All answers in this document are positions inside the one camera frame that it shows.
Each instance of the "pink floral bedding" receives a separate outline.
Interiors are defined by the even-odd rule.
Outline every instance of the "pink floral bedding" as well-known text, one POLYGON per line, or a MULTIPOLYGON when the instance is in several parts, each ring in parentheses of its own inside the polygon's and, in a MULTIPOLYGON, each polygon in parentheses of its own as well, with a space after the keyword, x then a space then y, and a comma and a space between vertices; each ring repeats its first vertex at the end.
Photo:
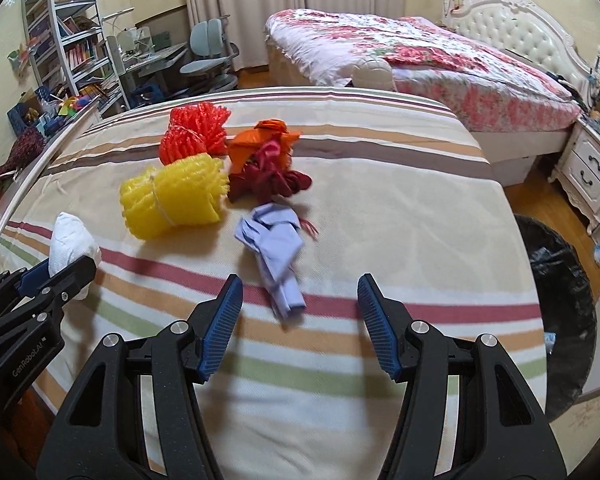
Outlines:
POLYGON ((382 57, 399 92, 444 103, 469 131, 560 130, 580 114, 543 72, 424 18, 290 9, 271 16, 266 33, 317 86, 346 86, 358 60, 382 57))

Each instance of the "metal screw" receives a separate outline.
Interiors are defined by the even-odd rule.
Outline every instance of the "metal screw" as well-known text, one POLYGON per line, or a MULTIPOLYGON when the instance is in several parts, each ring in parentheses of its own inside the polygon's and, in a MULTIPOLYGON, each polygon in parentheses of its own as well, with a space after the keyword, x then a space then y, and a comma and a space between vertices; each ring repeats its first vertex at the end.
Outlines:
POLYGON ((118 344, 119 341, 120 338, 118 337, 118 334, 107 334, 102 339, 102 344, 104 346, 115 346, 118 344))
POLYGON ((424 321, 414 321, 411 323, 411 330, 416 334, 426 334, 429 331, 429 325, 424 321))
POLYGON ((480 336, 480 341, 485 346, 496 346, 498 344, 498 338, 491 334, 482 334, 480 336))
POLYGON ((189 329, 189 325, 186 321, 176 321, 171 325, 171 331, 174 334, 184 334, 189 329))

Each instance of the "dark red cloth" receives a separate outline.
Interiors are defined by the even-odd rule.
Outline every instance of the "dark red cloth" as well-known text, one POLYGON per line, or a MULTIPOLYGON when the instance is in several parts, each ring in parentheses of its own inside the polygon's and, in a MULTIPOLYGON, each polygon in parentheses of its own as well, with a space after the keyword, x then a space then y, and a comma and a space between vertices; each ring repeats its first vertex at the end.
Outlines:
POLYGON ((13 143, 7 162, 0 166, 0 175, 26 168, 44 149, 42 134, 33 126, 28 126, 13 143))
POLYGON ((240 173, 231 173, 229 201, 235 202, 241 196, 253 193, 260 204, 266 204, 276 195, 289 197, 309 189, 311 177, 299 171, 280 169, 281 152, 280 134, 277 134, 253 154, 240 173))

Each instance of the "black trash bag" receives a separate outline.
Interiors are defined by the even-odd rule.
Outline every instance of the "black trash bag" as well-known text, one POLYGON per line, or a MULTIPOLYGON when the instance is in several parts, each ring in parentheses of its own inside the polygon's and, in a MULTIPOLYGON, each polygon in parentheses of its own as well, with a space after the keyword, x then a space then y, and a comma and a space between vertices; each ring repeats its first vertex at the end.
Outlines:
POLYGON ((547 356, 546 416, 555 420, 582 394, 596 348, 596 309, 578 255, 553 229, 515 215, 538 290, 545 332, 554 332, 547 356))

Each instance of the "white nightstand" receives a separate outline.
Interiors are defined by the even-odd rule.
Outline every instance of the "white nightstand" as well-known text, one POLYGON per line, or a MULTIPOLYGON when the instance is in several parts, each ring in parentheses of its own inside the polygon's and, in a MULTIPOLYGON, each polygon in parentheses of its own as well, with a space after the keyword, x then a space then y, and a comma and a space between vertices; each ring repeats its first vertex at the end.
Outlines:
POLYGON ((556 179, 567 193, 569 202, 589 219, 587 233, 590 235, 600 224, 600 134, 583 118, 578 118, 548 180, 556 179))

